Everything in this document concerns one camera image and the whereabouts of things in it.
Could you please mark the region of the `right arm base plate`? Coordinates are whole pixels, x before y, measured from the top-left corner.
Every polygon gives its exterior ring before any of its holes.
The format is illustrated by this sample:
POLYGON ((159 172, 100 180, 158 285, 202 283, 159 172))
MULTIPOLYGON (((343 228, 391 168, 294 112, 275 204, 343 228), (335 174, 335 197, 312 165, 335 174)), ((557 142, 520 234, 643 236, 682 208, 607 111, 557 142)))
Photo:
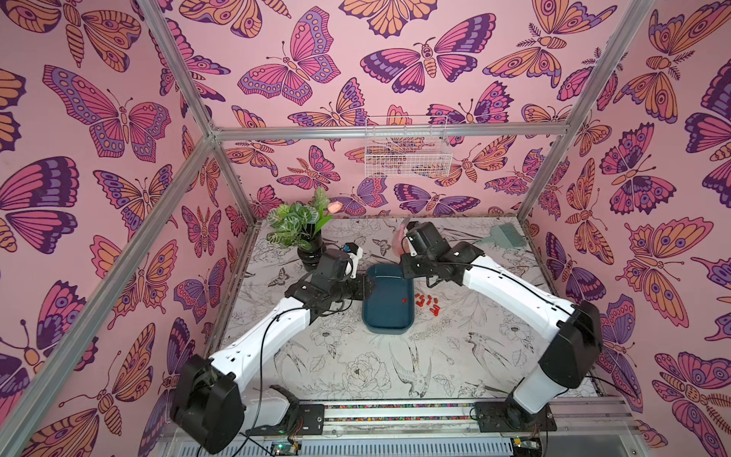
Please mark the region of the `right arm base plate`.
POLYGON ((480 432, 483 433, 532 433, 558 430, 549 405, 544 406, 538 413, 530 414, 523 411, 511 399, 478 401, 473 406, 473 416, 480 432))

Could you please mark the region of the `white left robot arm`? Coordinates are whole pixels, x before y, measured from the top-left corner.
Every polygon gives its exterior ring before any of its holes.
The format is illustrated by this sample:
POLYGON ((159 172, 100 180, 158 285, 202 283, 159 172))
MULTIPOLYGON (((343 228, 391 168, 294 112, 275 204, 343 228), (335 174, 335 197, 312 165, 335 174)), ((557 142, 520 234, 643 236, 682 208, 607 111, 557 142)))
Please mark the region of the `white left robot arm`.
POLYGON ((328 249, 316 269, 290 285, 244 336, 208 358, 194 355, 184 363, 174 390, 172 422, 204 451, 223 451, 242 431, 247 411, 243 394, 264 363, 317 319, 334 314, 333 304, 366 298, 367 278, 358 272, 363 253, 354 243, 328 249))

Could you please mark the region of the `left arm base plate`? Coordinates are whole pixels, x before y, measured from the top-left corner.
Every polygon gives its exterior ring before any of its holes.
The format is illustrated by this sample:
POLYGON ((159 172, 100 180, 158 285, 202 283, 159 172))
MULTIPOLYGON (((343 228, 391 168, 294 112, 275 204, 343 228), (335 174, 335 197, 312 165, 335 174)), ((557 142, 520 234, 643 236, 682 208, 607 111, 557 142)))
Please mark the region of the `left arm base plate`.
POLYGON ((324 423, 323 404, 295 404, 282 398, 268 398, 246 412, 241 432, 250 436, 321 435, 324 423))

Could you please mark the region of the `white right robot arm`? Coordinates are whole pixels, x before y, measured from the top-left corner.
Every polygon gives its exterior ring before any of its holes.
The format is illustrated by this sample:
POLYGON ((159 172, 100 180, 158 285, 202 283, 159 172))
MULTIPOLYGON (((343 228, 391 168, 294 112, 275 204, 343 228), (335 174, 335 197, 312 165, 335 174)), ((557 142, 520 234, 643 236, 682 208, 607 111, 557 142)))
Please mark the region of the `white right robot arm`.
POLYGON ((538 366, 506 398, 506 410, 525 421, 554 398, 582 384, 603 351, 600 312, 542 291, 468 242, 454 246, 431 222, 409 223, 400 265, 407 279, 452 282, 495 301, 532 327, 548 346, 538 366))

